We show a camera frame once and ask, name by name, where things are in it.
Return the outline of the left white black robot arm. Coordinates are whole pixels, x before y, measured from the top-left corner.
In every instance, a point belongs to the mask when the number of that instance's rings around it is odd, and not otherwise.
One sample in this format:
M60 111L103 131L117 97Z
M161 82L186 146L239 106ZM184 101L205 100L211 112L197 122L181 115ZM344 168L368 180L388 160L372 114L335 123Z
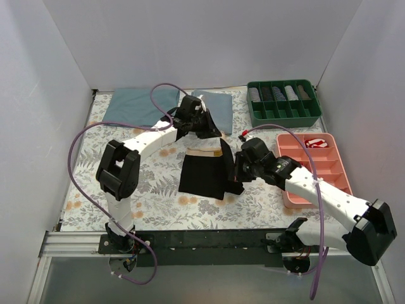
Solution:
M111 215L107 230L115 234L113 246L120 253L130 252L135 244L133 235L127 232L134 229L130 197L139 182L141 162L190 132L200 139L221 136L201 95L184 96L174 112L134 138L110 141L104 150L96 180L105 193Z

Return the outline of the black underwear beige waistband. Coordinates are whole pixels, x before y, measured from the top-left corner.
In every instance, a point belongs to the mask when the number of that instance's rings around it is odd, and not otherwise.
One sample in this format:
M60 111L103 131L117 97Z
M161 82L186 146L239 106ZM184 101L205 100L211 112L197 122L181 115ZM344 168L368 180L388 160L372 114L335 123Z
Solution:
M218 147L186 150L178 191L222 200L225 193L240 195L243 183L235 180L230 145L220 138Z

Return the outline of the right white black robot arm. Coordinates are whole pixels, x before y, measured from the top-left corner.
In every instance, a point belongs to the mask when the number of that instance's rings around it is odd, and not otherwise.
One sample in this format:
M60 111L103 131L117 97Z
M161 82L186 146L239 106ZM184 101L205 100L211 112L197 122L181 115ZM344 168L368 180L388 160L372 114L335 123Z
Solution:
M257 137L245 141L236 152L235 178L239 182L263 179L314 204L336 220L321 224L297 218L281 235L266 241L281 251L298 252L310 246L336 248L374 266L397 236L391 210L384 201L370 203L314 178L291 157L276 157Z

